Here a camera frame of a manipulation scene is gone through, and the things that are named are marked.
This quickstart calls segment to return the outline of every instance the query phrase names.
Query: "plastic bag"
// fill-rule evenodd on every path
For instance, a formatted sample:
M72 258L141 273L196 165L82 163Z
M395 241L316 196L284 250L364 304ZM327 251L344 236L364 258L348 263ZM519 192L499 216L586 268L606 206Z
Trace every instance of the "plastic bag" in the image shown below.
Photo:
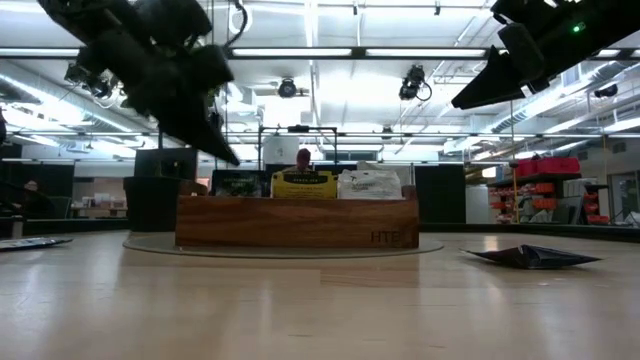
M338 199L402 200L402 186L394 171L344 170L338 177Z

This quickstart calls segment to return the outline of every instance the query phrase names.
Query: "desk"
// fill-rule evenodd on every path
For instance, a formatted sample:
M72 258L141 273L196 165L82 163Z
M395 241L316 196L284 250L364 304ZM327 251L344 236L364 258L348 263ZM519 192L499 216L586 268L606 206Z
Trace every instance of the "desk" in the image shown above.
M181 196L176 245L417 248L418 203Z
M127 217L127 208L85 208L85 207L71 207L71 217L88 217L90 219L102 218L102 217Z

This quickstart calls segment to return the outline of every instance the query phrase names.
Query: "ceiling light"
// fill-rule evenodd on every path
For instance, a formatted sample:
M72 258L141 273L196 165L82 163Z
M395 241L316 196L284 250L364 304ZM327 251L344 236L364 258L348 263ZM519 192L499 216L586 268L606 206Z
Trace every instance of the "ceiling light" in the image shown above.
M597 58L610 58L610 57L616 57L618 56L618 54L620 54L620 50L615 50L615 49L605 49L602 50L598 53L598 55L596 55Z
M546 151L524 151L516 154L516 159L529 159L535 156L536 154L544 154Z
M0 11L44 14L44 9L39 4L25 4L20 1L2 1L0 2Z
M556 126L553 126L547 130L545 130L545 134L553 134L559 131L563 131L563 130L567 130L575 125L578 125L579 123L581 123L582 121L580 121L579 119L574 119L574 120L569 120L569 121L565 121L562 124L558 124Z
M618 121L617 123L604 128L604 131L607 133L624 131L627 129L633 129L634 127L638 127L638 126L640 126L640 118L635 118L630 120Z
M43 136L39 136L39 135L31 135L30 137L26 137L26 136L21 136L21 135L15 135L13 136L15 139L21 139L21 140L26 140L26 141L31 141L37 144L41 144L41 145L46 145L46 146L53 146L53 147L58 147L60 144L58 144L56 141L43 137Z
M640 139L640 134L612 134L609 137L612 139Z
M555 149L554 151L566 151L566 150L573 149L576 146L580 146L580 145L583 145L583 144L586 144L586 143L587 143L586 140L585 141L578 141L578 142L574 142L574 143L567 144L567 145L564 145L564 146L560 146L559 148Z
M324 48L263 48L263 49L233 49L234 56L351 56L351 49L324 49Z
M482 170L482 177L487 179L493 179L494 177L496 177L496 167L494 166Z
M484 49L369 49L367 56L397 56L417 58L474 58L483 57Z
M602 137L599 134L544 134L544 138L553 139L596 139Z
M0 48L0 56L2 57L68 57L78 56L78 49L41 49L41 48Z

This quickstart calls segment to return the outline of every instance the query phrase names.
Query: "yellow box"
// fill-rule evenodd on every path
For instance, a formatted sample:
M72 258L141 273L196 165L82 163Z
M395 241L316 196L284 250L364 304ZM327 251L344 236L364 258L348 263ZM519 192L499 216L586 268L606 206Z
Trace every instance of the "yellow box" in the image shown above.
M277 172L271 176L271 197L277 199L335 199L338 177L331 171Z

